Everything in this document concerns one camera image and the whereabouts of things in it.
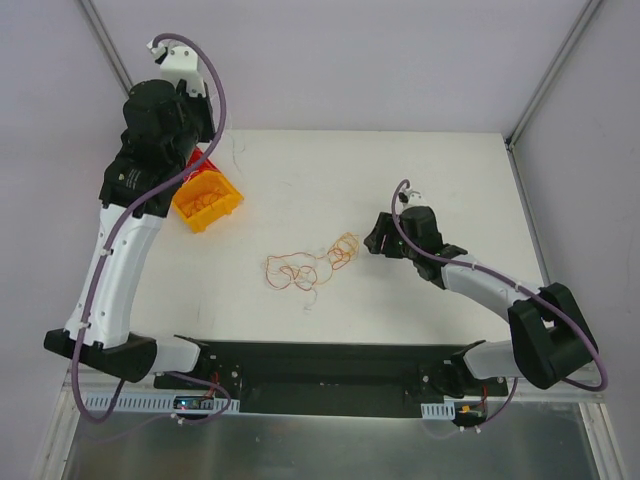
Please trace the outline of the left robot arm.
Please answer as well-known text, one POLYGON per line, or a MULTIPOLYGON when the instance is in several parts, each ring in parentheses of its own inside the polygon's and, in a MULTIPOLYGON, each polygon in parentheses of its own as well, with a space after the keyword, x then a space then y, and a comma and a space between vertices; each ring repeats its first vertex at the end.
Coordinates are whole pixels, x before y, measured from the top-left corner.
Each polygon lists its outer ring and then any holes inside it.
POLYGON ((104 172, 99 234, 81 297, 65 326, 44 347, 128 382, 166 371, 188 388, 204 387, 210 363, 197 342, 132 332, 134 296, 147 254, 169 212, 196 146, 214 136, 206 93, 154 79, 132 87, 123 107, 122 146, 104 172))

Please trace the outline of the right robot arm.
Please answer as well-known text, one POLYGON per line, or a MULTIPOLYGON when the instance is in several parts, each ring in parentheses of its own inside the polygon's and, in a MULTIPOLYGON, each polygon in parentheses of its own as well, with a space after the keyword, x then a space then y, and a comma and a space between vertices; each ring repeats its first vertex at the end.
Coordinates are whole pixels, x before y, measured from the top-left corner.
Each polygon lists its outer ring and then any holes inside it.
POLYGON ((478 341, 454 354, 450 382, 461 394, 473 394, 493 377, 524 378, 548 389, 567 381, 598 351, 568 287, 526 285, 490 273, 465 249, 443 240, 427 206, 399 216, 380 213, 364 245, 373 255, 411 261, 422 279, 473 300, 508 324, 509 340, 478 341))

